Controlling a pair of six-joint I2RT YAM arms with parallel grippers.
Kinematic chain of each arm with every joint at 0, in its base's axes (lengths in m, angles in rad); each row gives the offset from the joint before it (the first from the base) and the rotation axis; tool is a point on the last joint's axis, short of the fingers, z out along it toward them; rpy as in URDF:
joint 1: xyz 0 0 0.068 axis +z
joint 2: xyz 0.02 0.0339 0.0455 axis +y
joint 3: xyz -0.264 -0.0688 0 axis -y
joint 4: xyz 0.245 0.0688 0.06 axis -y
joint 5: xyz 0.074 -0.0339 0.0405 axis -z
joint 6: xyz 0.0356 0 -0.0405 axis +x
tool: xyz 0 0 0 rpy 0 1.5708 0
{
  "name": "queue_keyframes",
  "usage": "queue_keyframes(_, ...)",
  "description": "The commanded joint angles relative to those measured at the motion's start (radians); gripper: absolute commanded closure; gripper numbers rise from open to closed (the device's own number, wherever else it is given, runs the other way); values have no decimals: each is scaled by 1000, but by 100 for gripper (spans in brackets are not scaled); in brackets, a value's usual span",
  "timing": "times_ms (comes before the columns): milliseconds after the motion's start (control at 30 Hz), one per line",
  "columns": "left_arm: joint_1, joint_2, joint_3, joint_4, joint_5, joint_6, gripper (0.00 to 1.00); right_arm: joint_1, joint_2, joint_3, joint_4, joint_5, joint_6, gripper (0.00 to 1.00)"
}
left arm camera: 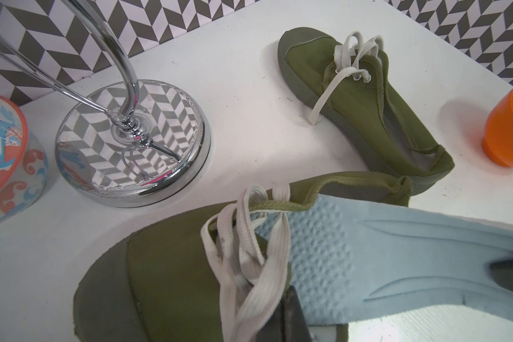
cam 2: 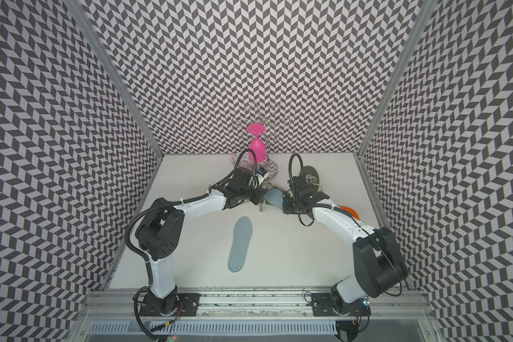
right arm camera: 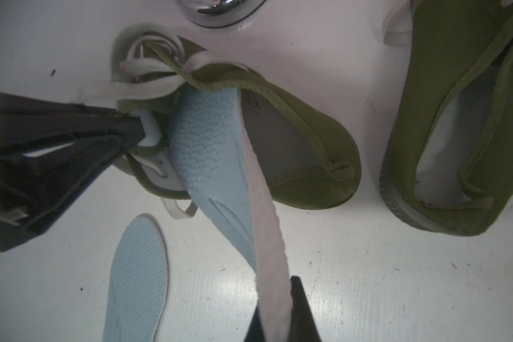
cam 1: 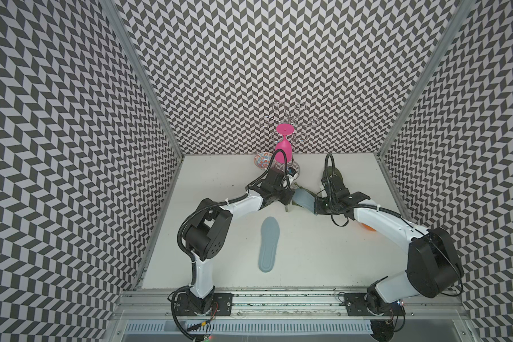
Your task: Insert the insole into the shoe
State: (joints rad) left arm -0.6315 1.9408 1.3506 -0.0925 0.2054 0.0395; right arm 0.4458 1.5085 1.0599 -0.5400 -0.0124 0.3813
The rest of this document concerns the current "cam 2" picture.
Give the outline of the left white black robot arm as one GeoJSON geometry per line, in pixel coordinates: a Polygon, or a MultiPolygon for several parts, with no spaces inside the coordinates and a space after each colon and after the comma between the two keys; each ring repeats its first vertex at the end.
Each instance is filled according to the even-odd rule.
{"type": "Polygon", "coordinates": [[[159,198],[128,224],[125,244],[142,257],[148,275],[148,286],[142,290],[143,303],[135,305],[136,313],[154,316],[180,313],[172,253],[178,247],[185,223],[212,212],[233,209],[246,201],[257,205],[263,199],[266,192],[263,183],[268,172],[258,162],[253,162],[250,168],[242,167],[240,162],[245,154],[256,156],[249,148],[243,150],[229,174],[210,185],[205,194],[173,202],[159,198]]]}

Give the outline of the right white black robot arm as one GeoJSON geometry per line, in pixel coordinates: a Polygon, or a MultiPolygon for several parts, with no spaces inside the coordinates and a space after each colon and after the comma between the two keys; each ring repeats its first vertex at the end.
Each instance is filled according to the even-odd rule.
{"type": "Polygon", "coordinates": [[[377,298],[395,285],[402,285],[408,276],[405,259],[393,232],[375,229],[356,219],[336,205],[324,192],[312,192],[306,178],[294,176],[294,161],[304,166],[295,153],[289,158],[288,185],[291,195],[284,198],[283,213],[308,216],[338,235],[353,251],[353,273],[330,289],[333,310],[341,315],[366,312],[366,298],[377,298]]]}

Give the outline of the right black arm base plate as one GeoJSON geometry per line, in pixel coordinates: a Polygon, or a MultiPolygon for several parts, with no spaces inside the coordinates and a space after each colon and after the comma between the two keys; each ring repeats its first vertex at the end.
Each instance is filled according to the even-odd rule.
{"type": "Polygon", "coordinates": [[[331,293],[311,293],[311,306],[314,316],[369,317],[371,310],[365,299],[347,303],[339,295],[331,293]]]}

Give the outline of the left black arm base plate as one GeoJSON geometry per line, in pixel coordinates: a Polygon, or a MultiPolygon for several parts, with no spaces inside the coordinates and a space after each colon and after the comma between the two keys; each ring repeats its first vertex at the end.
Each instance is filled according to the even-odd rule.
{"type": "Polygon", "coordinates": [[[164,299],[159,299],[152,292],[145,294],[139,306],[141,316],[196,316],[201,294],[198,293],[171,293],[164,299]]]}

